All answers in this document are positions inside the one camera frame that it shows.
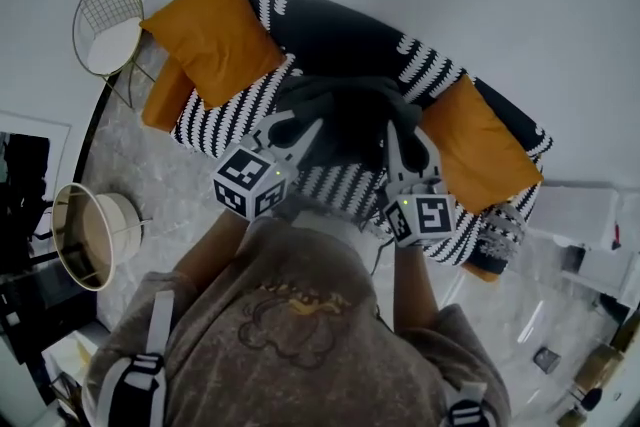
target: white seat cushion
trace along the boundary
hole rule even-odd
[[[110,75],[124,66],[140,40],[139,17],[129,18],[98,34],[91,44],[87,68],[98,75]]]

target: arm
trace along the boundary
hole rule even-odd
[[[399,333],[428,328],[438,315],[421,247],[396,247],[393,286],[393,324]]]
[[[249,221],[225,210],[175,266],[202,293],[236,255]]]

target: gold wire chair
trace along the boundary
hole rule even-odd
[[[133,66],[155,81],[136,62],[144,19],[142,0],[80,0],[73,16],[73,50],[82,67],[101,77],[107,86],[133,110],[131,73]],[[109,77],[129,63],[129,102],[109,83]]]

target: person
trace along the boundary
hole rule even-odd
[[[92,401],[173,290],[164,425],[448,425],[443,381],[486,383],[483,407],[508,424],[505,385],[461,308],[439,310],[421,248],[396,248],[391,331],[345,242],[270,217],[248,228],[227,210],[173,272],[145,276],[92,359]]]

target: gray t-shirt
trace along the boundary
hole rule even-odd
[[[168,289],[165,425],[435,427],[443,378],[487,383],[486,406],[508,424],[505,386],[459,306],[394,334],[352,249],[273,220],[200,296],[179,273],[148,274],[91,362],[93,400],[113,363],[144,352],[155,293]]]

